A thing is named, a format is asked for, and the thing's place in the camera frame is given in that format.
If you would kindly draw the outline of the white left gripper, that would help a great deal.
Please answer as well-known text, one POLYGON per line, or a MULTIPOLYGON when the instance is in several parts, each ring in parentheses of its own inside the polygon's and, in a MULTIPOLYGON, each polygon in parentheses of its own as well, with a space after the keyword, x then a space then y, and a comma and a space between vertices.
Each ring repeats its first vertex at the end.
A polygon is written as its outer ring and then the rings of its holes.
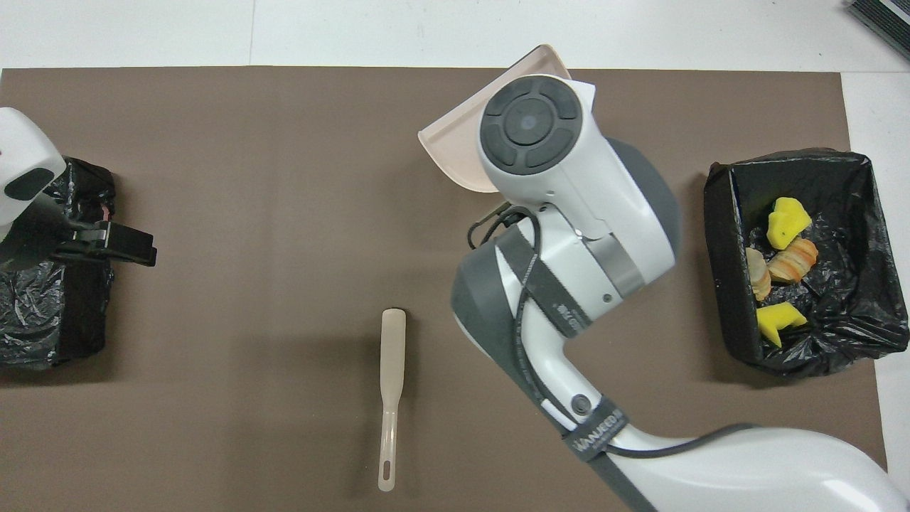
MULTIPOLYGON (((54 143, 29 117, 12 107, 1 108, 1 240, 37 195, 66 170, 54 143)), ((68 246, 55 247, 52 260, 131 263, 155 267, 154 237, 111 221, 81 226, 68 246)))

